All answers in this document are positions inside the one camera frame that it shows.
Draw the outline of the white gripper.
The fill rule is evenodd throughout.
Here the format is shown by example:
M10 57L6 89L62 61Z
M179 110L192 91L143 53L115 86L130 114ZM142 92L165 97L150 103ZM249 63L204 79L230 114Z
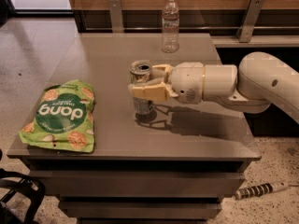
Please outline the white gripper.
M130 94L138 99L152 102L165 102L175 98L182 104L197 105L203 96L203 80L205 67L202 63L180 63L174 68L170 64L156 64L152 66L151 78L161 78L169 84L147 85L130 84Z

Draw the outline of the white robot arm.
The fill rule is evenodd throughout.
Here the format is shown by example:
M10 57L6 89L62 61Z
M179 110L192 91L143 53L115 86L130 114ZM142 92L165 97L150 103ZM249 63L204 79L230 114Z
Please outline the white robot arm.
M253 114L275 105L299 122L299 73L264 52L246 55L238 66L156 64L148 78L130 84L128 90L133 97L152 102L172 98L181 104L197 105L209 101Z

